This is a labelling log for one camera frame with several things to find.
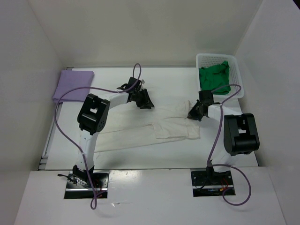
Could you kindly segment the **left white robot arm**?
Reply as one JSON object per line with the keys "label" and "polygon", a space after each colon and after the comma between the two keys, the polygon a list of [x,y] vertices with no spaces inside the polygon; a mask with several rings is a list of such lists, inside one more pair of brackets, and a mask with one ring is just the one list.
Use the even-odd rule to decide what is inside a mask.
{"label": "left white robot arm", "polygon": [[94,181],[94,152],[99,133],[104,129],[109,110],[128,102],[135,102],[140,109],[154,107],[148,91],[143,88],[144,81],[130,77],[128,83],[120,86],[114,93],[101,96],[88,94],[77,116],[81,131],[79,152],[73,166],[73,177],[82,187],[89,187]]}

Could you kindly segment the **cream t shirt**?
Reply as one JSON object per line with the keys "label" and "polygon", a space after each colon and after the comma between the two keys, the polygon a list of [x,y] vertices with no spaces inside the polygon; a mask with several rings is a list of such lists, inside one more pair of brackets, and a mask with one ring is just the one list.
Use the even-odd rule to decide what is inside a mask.
{"label": "cream t shirt", "polygon": [[96,142],[96,152],[200,139],[199,125],[188,119],[190,101],[153,109],[128,109],[108,114]]}

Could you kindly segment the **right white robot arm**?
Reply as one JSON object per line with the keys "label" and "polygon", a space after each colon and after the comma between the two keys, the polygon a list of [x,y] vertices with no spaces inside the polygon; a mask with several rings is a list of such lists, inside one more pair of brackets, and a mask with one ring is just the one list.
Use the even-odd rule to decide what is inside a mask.
{"label": "right white robot arm", "polygon": [[249,155],[259,149],[260,140],[254,115],[236,112],[215,102],[210,90],[199,92],[199,99],[188,113],[192,120],[201,121],[203,117],[219,122],[205,174],[210,184],[217,184],[235,165],[239,155]]}

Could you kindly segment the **green t shirt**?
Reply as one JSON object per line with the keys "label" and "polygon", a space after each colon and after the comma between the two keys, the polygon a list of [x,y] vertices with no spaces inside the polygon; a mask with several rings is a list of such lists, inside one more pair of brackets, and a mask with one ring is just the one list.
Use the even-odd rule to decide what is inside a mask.
{"label": "green t shirt", "polygon": [[215,90],[214,94],[226,95],[231,91],[229,86],[228,61],[223,61],[211,67],[201,67],[198,69],[200,78],[200,87],[202,90]]}

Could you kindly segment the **purple t shirt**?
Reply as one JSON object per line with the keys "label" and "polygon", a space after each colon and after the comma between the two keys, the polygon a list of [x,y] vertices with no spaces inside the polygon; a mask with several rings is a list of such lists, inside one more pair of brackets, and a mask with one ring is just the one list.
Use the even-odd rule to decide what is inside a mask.
{"label": "purple t shirt", "polygon": [[[62,70],[56,91],[52,97],[57,103],[59,98],[66,92],[79,88],[90,87],[94,78],[93,71]],[[83,102],[90,89],[78,89],[66,94],[60,102]]]}

